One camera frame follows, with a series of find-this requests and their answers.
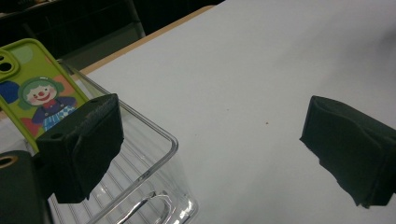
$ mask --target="phone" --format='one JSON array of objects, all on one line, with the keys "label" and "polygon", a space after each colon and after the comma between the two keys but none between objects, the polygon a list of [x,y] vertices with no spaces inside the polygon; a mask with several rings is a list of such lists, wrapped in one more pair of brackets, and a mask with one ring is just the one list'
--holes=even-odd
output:
[{"label": "phone", "polygon": [[37,137],[87,101],[39,41],[0,48],[0,107],[36,152]]}]

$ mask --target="camera cutout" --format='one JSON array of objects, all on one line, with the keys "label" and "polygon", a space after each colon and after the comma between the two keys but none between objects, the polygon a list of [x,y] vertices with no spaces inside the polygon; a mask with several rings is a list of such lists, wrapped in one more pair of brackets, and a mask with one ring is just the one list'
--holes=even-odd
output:
[{"label": "camera cutout", "polygon": [[2,72],[8,72],[11,70],[11,68],[12,68],[11,63],[0,63],[0,71]]}]

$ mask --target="dark green fabric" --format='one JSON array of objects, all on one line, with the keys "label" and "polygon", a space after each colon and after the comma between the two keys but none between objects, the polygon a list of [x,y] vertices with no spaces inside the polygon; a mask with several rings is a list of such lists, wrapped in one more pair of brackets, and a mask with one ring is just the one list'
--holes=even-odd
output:
[{"label": "dark green fabric", "polygon": [[58,203],[80,203],[120,152],[123,130],[117,94],[90,100],[37,138],[44,163],[57,176]]},{"label": "dark green fabric", "polygon": [[395,130],[348,105],[313,96],[301,141],[356,204],[388,204],[396,190]]}]

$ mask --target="black fabric block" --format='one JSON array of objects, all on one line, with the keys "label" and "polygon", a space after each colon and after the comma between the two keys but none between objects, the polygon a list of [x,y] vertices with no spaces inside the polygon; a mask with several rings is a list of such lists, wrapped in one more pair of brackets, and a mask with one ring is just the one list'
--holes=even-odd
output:
[{"label": "black fabric block", "polygon": [[27,151],[0,154],[0,223],[52,223]]},{"label": "black fabric block", "polygon": [[58,179],[58,203],[80,203],[120,152],[123,130],[117,94],[95,98],[37,140],[41,159]]},{"label": "black fabric block", "polygon": [[396,131],[343,103],[313,96],[300,139],[356,205],[387,205],[396,191]]}]

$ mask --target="black object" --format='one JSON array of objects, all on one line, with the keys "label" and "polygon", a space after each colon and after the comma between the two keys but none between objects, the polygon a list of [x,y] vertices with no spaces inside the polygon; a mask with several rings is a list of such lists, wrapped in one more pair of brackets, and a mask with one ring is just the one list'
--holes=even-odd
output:
[{"label": "black object", "polygon": [[0,154],[0,223],[52,223],[48,208],[30,154]]},{"label": "black object", "polygon": [[35,5],[35,0],[0,0],[0,12],[22,11]]},{"label": "black object", "polygon": [[193,11],[223,0],[134,0],[145,34],[149,35]]},{"label": "black object", "polygon": [[313,96],[306,146],[356,205],[387,205],[396,192],[396,131],[343,103]]},{"label": "black object", "polygon": [[102,179],[122,141],[117,94],[90,100],[37,138],[43,167],[53,170],[44,174],[56,176],[55,181],[43,178],[43,188],[53,188],[58,203],[80,203]]}]

